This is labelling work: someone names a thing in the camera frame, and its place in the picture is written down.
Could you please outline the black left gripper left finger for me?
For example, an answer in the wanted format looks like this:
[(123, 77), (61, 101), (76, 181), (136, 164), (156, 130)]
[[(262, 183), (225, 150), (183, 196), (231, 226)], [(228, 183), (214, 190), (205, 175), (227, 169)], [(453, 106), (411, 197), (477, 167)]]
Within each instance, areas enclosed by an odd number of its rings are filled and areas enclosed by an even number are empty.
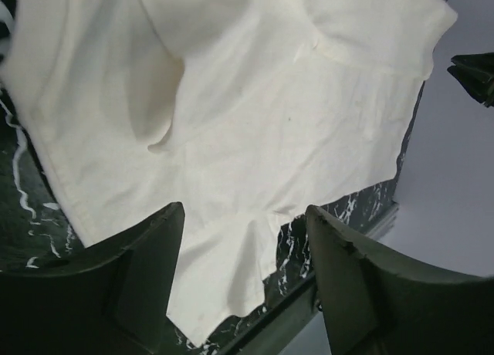
[(37, 269), (1, 275), (3, 354), (156, 354), (184, 208)]

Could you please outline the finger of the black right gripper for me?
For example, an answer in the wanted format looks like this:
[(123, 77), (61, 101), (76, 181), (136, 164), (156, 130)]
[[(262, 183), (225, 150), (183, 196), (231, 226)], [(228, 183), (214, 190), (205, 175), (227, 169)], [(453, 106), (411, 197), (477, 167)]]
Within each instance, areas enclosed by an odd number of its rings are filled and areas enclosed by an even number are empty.
[(476, 102), (493, 107), (493, 53), (457, 55), (447, 71)]

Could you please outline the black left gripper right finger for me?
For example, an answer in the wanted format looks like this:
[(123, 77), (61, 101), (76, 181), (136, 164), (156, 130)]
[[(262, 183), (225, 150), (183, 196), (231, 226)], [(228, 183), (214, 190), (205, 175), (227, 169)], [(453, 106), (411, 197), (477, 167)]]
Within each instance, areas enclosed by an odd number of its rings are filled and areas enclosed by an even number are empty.
[(317, 206), (306, 230), (334, 354), (491, 354), (493, 280), (443, 269)]

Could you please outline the cream white t shirt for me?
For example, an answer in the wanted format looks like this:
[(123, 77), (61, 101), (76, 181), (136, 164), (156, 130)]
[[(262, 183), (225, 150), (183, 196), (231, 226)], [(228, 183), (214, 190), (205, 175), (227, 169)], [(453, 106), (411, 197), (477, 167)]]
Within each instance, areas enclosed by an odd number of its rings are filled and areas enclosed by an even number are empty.
[(279, 230), (392, 179), (445, 0), (1, 0), (1, 85), (92, 246), (184, 206), (168, 319), (265, 301)]

